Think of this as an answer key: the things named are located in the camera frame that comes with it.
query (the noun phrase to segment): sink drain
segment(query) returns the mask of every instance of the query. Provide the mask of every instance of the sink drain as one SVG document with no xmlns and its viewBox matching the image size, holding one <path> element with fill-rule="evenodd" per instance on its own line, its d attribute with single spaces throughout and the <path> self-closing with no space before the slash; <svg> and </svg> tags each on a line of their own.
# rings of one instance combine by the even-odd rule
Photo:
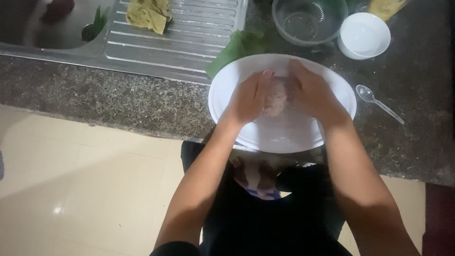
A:
<svg viewBox="0 0 455 256">
<path fill-rule="evenodd" d="M 94 33 L 95 25 L 88 24 L 86 25 L 81 32 L 81 40 L 85 42 L 90 42 L 95 39 L 96 35 Z"/>
</svg>

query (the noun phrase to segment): kitchen counter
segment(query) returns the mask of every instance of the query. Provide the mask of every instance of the kitchen counter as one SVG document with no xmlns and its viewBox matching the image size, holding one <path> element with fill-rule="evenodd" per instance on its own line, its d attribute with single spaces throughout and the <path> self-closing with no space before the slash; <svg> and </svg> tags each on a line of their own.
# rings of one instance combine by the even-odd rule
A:
<svg viewBox="0 0 455 256">
<path fill-rule="evenodd" d="M 271 3 L 251 0 L 246 30 L 265 31 L 271 52 L 331 68 L 354 88 L 370 87 L 405 120 L 357 97 L 359 137 L 381 174 L 455 186 L 449 7 L 414 0 L 387 23 L 388 50 L 346 58 L 336 45 L 292 46 L 276 31 Z M 202 141 L 215 124 L 208 86 L 74 65 L 0 56 L 0 104 L 41 115 L 165 138 Z M 324 162 L 324 147 L 283 157 Z"/>
</svg>

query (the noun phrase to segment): tile floor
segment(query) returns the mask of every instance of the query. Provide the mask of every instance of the tile floor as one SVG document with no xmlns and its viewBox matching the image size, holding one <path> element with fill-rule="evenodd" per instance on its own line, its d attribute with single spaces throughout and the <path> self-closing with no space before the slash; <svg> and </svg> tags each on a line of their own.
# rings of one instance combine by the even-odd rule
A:
<svg viewBox="0 0 455 256">
<path fill-rule="evenodd" d="M 0 108 L 0 255 L 152 251 L 183 176 L 182 141 Z M 421 250 L 425 185 L 383 177 Z M 340 242 L 359 252 L 349 227 Z"/>
</svg>

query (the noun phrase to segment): plastic spoon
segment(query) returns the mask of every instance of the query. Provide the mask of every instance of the plastic spoon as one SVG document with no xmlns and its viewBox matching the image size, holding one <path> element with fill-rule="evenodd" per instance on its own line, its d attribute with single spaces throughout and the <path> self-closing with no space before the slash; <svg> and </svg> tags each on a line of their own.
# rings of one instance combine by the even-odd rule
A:
<svg viewBox="0 0 455 256">
<path fill-rule="evenodd" d="M 373 91 L 371 91 L 368 87 L 359 84 L 355 90 L 357 91 L 358 95 L 361 99 L 366 102 L 373 102 L 378 104 L 383 110 L 389 113 L 392 117 L 398 120 L 401 124 L 404 124 L 403 119 L 401 119 L 395 112 L 393 112 L 390 108 L 385 106 L 382 102 L 374 98 Z"/>
</svg>

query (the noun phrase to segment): white plastic plate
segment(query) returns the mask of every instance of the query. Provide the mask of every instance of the white plastic plate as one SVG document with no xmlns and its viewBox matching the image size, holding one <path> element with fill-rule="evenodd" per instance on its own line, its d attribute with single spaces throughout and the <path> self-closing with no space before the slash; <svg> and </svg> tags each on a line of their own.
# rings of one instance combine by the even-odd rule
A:
<svg viewBox="0 0 455 256">
<path fill-rule="evenodd" d="M 213 120 L 218 120 L 227 107 L 238 83 L 254 72 L 265 69 L 275 71 L 276 76 L 288 76 L 290 59 L 301 61 L 309 70 L 324 77 L 336 98 L 355 116 L 357 102 L 351 86 L 332 70 L 307 59 L 283 54 L 259 54 L 248 56 L 225 66 L 212 81 L 208 93 L 208 106 Z M 260 116 L 243 127 L 236 139 L 252 149 L 271 153 L 294 153 L 324 144 L 316 119 L 297 109 L 286 111 L 278 117 Z"/>
</svg>

